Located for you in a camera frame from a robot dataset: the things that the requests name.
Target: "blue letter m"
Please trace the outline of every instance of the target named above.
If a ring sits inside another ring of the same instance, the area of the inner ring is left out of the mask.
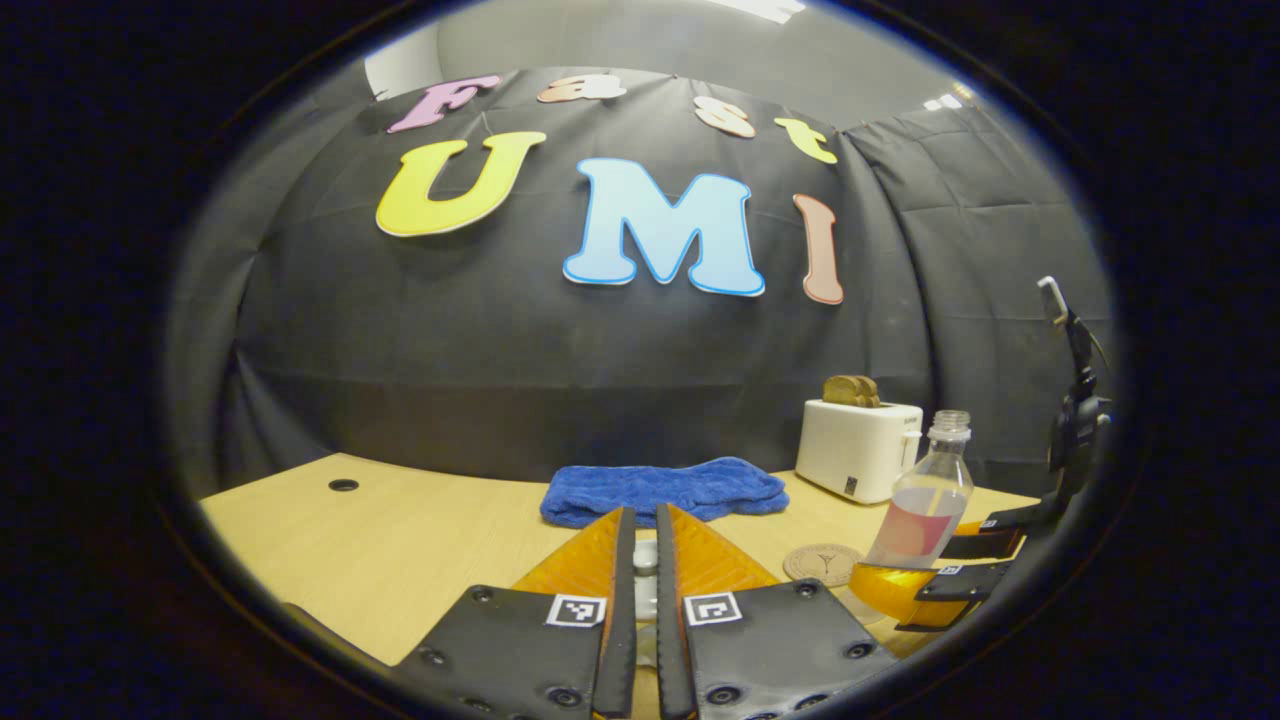
[[[764,278],[751,266],[744,205],[751,188],[722,176],[698,176],[672,206],[639,163],[590,158],[577,164],[591,179],[582,250],[564,260],[564,277],[576,283],[626,284],[636,264],[622,254],[623,228],[631,228],[653,278],[667,284],[685,252],[701,236],[698,263],[689,279],[699,290],[756,296]]]

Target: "table top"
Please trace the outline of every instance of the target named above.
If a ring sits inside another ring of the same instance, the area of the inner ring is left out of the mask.
[[[709,524],[787,580],[792,550],[840,543],[865,553],[888,503],[858,505],[794,471],[790,506],[772,515],[727,515]],[[353,479],[349,492],[329,488]],[[577,530],[538,511],[544,483],[490,480],[415,470],[335,454],[201,501],[209,520],[244,568],[280,602],[292,602],[378,660],[396,665],[474,584],[509,587]],[[1038,498],[975,488],[963,521]],[[637,537],[654,537],[641,529]],[[965,564],[948,560],[946,564]],[[832,588],[842,602],[847,588]],[[867,629],[896,656],[933,633],[893,630],[886,618]],[[632,717],[655,719],[657,676],[636,675]]]

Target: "yellow letter u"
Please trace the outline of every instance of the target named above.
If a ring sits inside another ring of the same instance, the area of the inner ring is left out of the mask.
[[[428,191],[444,163],[462,152],[467,141],[448,140],[415,147],[401,158],[403,167],[378,204],[378,227],[388,234],[411,237],[449,232],[493,213],[511,193],[529,149],[547,140],[540,132],[506,132],[485,138],[490,149],[471,190],[453,200],[431,200]]]

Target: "small bottle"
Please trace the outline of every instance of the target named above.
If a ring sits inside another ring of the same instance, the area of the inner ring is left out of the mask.
[[[964,464],[964,445],[972,436],[968,413],[938,410],[933,415],[929,454],[893,483],[888,512],[863,562],[933,566],[973,495],[973,479]],[[855,615],[863,623],[883,618],[868,607],[860,610]]]

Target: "folded towel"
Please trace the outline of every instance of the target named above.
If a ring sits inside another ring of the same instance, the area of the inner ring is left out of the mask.
[[[657,527],[658,505],[668,502],[699,520],[730,512],[777,512],[791,498],[782,480],[739,457],[717,457],[692,468],[561,468],[543,498],[553,525],[585,528],[616,507],[635,507],[636,525]]]

